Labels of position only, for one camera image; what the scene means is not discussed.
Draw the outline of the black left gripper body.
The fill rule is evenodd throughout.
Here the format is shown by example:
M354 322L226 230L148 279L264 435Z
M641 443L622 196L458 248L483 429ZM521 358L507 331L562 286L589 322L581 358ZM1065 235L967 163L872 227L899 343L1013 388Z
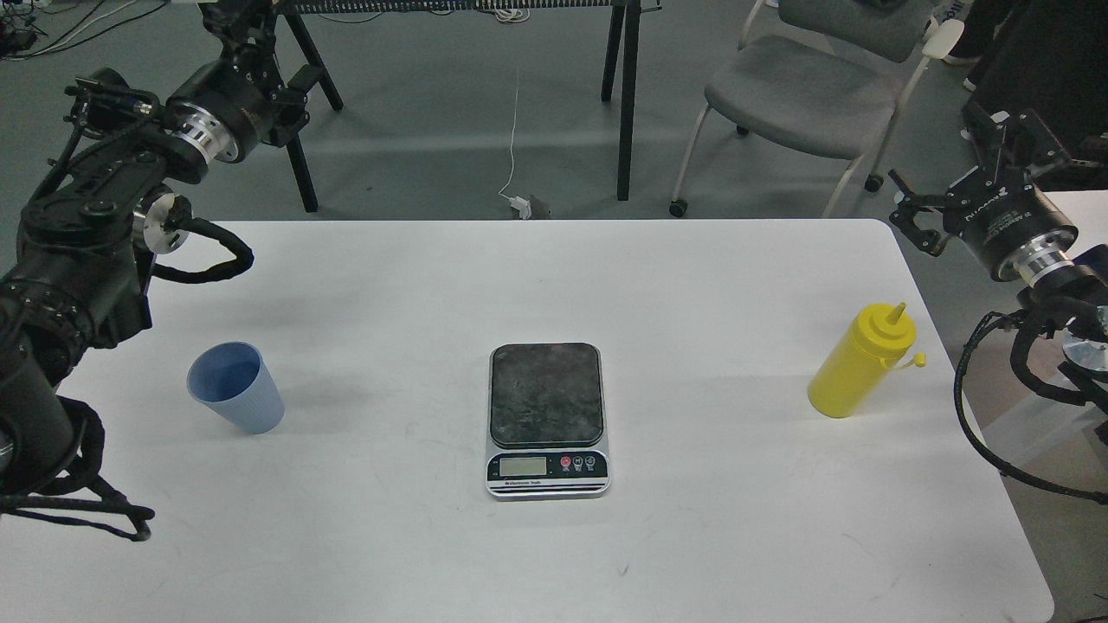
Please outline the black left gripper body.
M204 162L235 164L268 137L271 102L227 60L201 67L170 96L174 137L198 150Z

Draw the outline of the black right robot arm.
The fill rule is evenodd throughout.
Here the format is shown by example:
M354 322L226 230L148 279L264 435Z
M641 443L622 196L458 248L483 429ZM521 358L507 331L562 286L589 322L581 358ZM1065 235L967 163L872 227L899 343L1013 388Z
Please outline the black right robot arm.
M1008 362L1032 394L1105 411L1105 245L1070 257L1078 229L1038 181L1073 165L1073 157L1036 111L989 113L970 103L963 114L976 163L945 192L914 192L896 170L889 172L899 191L890 223L916 249L937 257L957 238L992 280L1022 283L1017 312L982 316L963 347L953 382L957 420L1001 476L1105 505L1100 491L1055 484L1010 464L970 428L964 378L979 343L996 330L1014 331Z

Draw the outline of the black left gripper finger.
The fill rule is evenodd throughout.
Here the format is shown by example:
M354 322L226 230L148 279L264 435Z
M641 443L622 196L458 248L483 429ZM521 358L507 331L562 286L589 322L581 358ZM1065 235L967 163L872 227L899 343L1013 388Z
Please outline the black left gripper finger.
M300 136L300 131L309 122L308 95L322 76L322 68L305 64L288 84L274 92L274 145L288 146Z
M199 4L203 24L220 41L219 63L236 72L274 72L278 1L211 1Z

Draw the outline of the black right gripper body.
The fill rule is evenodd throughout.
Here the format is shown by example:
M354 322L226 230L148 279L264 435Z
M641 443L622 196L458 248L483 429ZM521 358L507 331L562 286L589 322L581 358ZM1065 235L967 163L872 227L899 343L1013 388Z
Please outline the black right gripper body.
M1078 229L1037 188L1028 170L972 168L950 186L950 232L989 270L993 280L1042 280L1073 261Z

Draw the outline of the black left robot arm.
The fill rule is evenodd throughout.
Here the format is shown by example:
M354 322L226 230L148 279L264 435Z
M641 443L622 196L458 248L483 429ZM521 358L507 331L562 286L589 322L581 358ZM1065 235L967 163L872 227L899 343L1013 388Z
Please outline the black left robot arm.
M300 142L307 100L321 86L343 109L294 1L201 3L222 44L166 101L111 68L79 78L66 147L27 202L16 267L3 276L1 429L3 514L86 527L88 514L126 517L134 542L154 511L100 476L106 433L88 404L58 386L88 350L148 330L151 280L202 284L252 267L246 243L194 216L167 181L197 184L215 161L257 145L281 147L304 210L319 202Z

